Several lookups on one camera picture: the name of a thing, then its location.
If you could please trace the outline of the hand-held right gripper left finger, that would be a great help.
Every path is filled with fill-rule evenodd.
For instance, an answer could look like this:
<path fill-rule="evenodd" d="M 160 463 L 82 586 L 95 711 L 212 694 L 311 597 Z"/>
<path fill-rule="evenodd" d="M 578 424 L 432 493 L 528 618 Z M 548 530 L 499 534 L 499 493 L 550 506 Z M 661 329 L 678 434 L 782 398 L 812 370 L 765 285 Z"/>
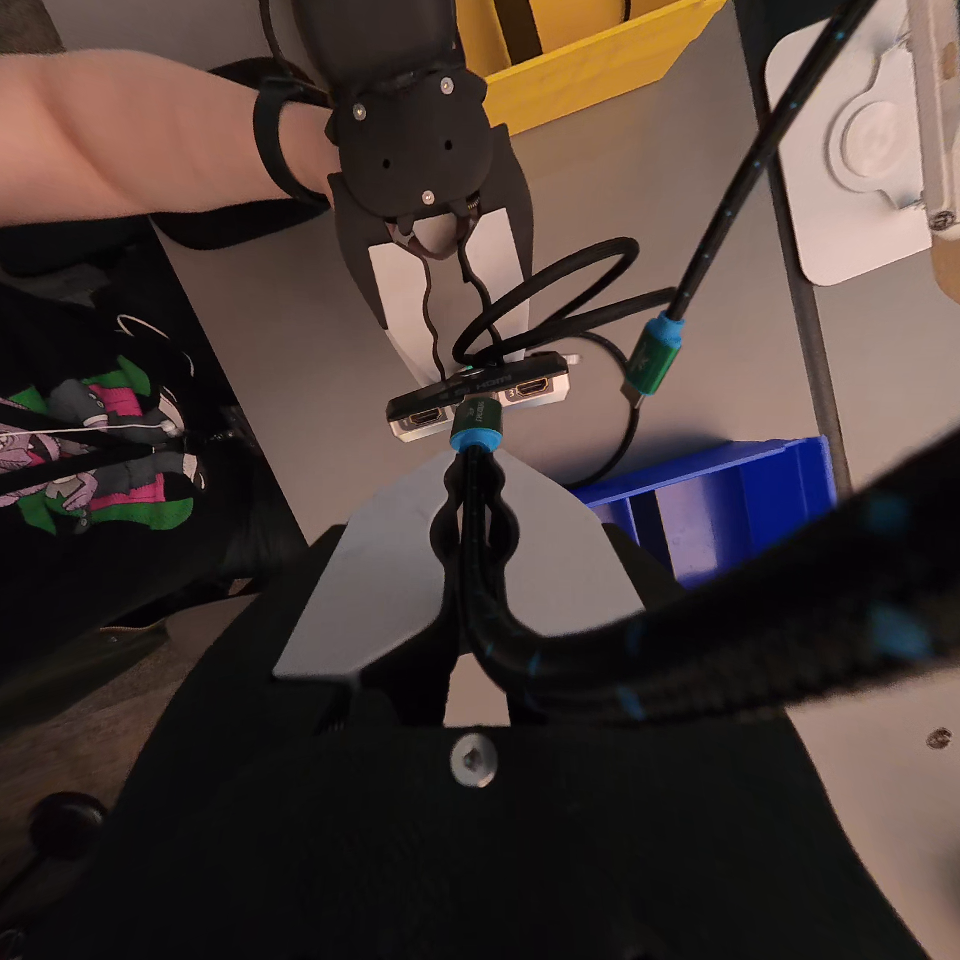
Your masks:
<path fill-rule="evenodd" d="M 273 678 L 372 687 L 403 720 L 443 724 L 460 639 L 454 587 L 430 534 L 453 460 L 434 457 L 354 511 Z"/>

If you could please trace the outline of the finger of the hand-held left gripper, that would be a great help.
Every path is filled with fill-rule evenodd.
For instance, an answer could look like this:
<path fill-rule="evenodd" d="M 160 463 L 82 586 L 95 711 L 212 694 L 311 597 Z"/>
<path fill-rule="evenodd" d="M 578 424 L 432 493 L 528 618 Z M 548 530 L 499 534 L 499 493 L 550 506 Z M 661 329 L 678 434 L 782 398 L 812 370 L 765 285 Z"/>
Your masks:
<path fill-rule="evenodd" d="M 393 349 L 414 380 L 443 380 L 438 334 L 428 315 L 426 258 L 396 243 L 371 246 L 367 254 Z"/>
<path fill-rule="evenodd" d="M 482 310 L 524 282 L 507 211 L 484 213 L 471 223 L 459 244 L 459 260 L 463 281 L 481 297 Z M 529 325 L 530 304 L 524 301 L 494 323 L 496 336 L 485 335 L 486 345 L 492 346 L 498 336 L 506 340 L 520 335 L 529 330 Z M 476 342 L 475 346 L 479 349 L 485 344 Z"/>

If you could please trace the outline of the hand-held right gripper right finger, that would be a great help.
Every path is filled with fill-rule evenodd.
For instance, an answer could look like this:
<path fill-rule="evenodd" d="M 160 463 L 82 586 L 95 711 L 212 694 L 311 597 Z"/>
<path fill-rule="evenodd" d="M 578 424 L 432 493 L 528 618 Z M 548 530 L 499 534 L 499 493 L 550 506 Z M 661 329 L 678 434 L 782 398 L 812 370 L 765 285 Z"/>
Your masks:
<path fill-rule="evenodd" d="M 600 520 L 573 493 L 513 455 L 494 454 L 519 529 L 504 571 L 507 604 L 547 637 L 593 630 L 644 606 Z"/>

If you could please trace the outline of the braided HDMI cable green plugs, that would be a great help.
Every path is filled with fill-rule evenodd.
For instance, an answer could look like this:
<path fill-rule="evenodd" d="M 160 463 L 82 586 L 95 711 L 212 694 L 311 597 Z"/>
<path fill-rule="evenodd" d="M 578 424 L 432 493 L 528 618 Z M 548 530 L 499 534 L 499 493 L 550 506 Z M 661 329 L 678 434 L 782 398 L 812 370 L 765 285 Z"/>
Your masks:
<path fill-rule="evenodd" d="M 590 725 L 756 714 L 958 666 L 958 429 L 731 573 L 664 607 L 543 635 L 510 610 L 521 541 L 492 453 L 467 446 L 457 600 L 500 690 Z"/>

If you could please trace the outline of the black HDMI switch box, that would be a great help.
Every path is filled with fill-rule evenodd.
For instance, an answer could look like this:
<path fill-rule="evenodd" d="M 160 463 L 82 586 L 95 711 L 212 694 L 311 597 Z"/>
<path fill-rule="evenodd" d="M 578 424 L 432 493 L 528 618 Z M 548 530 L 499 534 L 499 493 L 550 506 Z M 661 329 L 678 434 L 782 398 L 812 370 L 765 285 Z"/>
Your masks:
<path fill-rule="evenodd" d="M 504 410 L 562 402 L 570 390 L 570 365 L 577 355 L 541 351 L 502 366 L 465 367 L 444 381 L 390 400 L 386 420 L 395 438 L 411 443 L 449 433 L 459 405 L 489 396 Z"/>

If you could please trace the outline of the blue plastic bin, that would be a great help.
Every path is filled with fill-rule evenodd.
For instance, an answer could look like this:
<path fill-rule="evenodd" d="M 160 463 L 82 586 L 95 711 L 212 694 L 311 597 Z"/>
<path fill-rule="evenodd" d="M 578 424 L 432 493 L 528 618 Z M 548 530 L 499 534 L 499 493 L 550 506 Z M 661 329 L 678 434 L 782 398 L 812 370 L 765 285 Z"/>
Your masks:
<path fill-rule="evenodd" d="M 729 441 L 573 492 L 693 590 L 834 509 L 828 440 Z"/>

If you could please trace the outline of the yellow plastic bin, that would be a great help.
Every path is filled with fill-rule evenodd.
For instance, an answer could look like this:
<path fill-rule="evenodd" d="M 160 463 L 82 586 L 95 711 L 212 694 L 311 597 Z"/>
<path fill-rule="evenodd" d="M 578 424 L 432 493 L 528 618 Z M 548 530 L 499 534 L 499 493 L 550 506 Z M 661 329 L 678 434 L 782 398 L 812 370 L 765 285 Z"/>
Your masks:
<path fill-rule="evenodd" d="M 518 135 L 666 76 L 723 1 L 532 2 L 543 55 L 510 66 L 494 1 L 455 4 L 491 126 Z"/>

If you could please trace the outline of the person's left forearm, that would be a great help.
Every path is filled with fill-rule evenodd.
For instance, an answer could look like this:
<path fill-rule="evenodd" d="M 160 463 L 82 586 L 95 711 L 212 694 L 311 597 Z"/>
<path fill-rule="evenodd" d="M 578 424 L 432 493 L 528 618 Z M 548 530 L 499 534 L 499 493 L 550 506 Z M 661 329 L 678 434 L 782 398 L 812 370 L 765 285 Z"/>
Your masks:
<path fill-rule="evenodd" d="M 253 90 L 151 54 L 1 58 L 2 226 L 279 199 Z"/>

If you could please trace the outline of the person's left hand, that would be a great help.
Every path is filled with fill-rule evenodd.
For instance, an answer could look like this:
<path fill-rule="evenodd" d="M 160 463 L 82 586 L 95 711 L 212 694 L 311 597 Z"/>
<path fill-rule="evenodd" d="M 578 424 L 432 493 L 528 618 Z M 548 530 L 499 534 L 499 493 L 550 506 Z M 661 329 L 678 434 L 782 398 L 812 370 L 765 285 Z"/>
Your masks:
<path fill-rule="evenodd" d="M 327 137 L 332 112 L 303 102 L 284 104 L 279 118 L 279 145 L 294 178 L 310 191 L 334 196 L 330 177 L 341 172 L 340 153 Z"/>

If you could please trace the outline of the brown bin divider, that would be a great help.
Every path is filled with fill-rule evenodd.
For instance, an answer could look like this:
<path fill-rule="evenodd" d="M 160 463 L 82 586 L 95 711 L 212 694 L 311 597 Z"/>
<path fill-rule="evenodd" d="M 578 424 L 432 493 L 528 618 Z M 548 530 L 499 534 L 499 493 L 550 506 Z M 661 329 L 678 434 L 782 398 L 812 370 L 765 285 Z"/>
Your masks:
<path fill-rule="evenodd" d="M 545 51 L 531 1 L 493 1 L 509 66 L 541 57 Z"/>

